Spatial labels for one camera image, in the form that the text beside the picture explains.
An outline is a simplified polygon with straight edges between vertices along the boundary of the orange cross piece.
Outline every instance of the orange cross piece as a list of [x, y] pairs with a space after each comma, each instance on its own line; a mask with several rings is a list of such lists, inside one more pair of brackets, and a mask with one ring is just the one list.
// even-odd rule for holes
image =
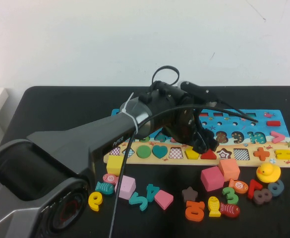
[[265, 161], [269, 155], [270, 153], [268, 151], [264, 151], [263, 147], [259, 147], [257, 151], [254, 152], [254, 156], [259, 157], [260, 161]]

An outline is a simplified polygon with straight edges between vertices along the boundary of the red number 7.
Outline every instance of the red number 7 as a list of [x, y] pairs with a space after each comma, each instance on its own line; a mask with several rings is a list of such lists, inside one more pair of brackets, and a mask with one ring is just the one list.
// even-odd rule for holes
[[252, 199], [254, 196], [254, 191], [255, 190], [262, 190], [263, 185], [261, 185], [259, 182], [257, 182], [256, 180], [252, 179], [249, 183], [249, 188], [248, 188], [248, 195], [247, 197], [249, 199]]

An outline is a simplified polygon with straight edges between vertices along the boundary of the pink hexagon block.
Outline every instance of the pink hexagon block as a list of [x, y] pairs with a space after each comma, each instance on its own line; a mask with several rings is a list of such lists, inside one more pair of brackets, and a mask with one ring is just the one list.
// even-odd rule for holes
[[134, 178], [123, 175], [120, 185], [119, 197], [129, 200], [135, 190], [136, 190], [136, 180]]
[[201, 181], [208, 192], [224, 185], [224, 177], [217, 166], [202, 170]]
[[159, 190], [159, 192], [157, 192], [157, 194], [155, 195], [155, 201], [164, 210], [166, 210], [167, 207], [169, 207], [169, 205], [173, 202], [173, 200], [174, 200], [174, 196], [172, 196], [171, 194], [163, 190]]

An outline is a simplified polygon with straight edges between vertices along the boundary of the wooden puzzle board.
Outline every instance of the wooden puzzle board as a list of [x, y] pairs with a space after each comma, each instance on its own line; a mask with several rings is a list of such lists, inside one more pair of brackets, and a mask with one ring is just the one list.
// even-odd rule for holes
[[[239, 117], [230, 116], [226, 113], [217, 113], [212, 110], [203, 110], [200, 120], [203, 127], [212, 130], [215, 139], [220, 142], [214, 154], [216, 159], [202, 159], [199, 155], [198, 159], [188, 159], [185, 151], [191, 147], [175, 142], [172, 138], [161, 134], [160, 130], [152, 133], [147, 142], [135, 140], [132, 143], [131, 151], [127, 159], [128, 164], [156, 164], [156, 165], [218, 165], [220, 159], [235, 158], [239, 166], [259, 166], [263, 162], [270, 162], [280, 167], [290, 168], [290, 159], [277, 159], [276, 150], [290, 151], [290, 136], [279, 110], [242, 110], [244, 113], [256, 118], [259, 122], [253, 123]], [[117, 114], [118, 109], [112, 111], [112, 115]], [[266, 122], [271, 120], [280, 121], [281, 126], [267, 126]], [[272, 143], [273, 136], [271, 131], [275, 131], [284, 135], [286, 138], [276, 144]], [[124, 155], [127, 148], [127, 142], [122, 143], [119, 147], [112, 150], [104, 156], [106, 163], [109, 154]], [[161, 159], [157, 158], [153, 153], [142, 159], [137, 156], [139, 146], [148, 146], [151, 151], [155, 145], [166, 146], [168, 152]], [[269, 156], [261, 161], [259, 157], [254, 156], [259, 148], [264, 152], [269, 152]]]

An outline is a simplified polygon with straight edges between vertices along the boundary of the pink arrow piece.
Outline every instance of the pink arrow piece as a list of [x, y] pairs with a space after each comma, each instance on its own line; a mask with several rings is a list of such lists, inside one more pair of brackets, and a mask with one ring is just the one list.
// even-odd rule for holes
[[282, 140], [284, 140], [286, 137], [278, 132], [275, 132], [275, 131], [272, 131], [270, 132], [270, 135], [275, 137], [272, 142], [274, 144], [278, 143], [278, 142], [281, 142]]

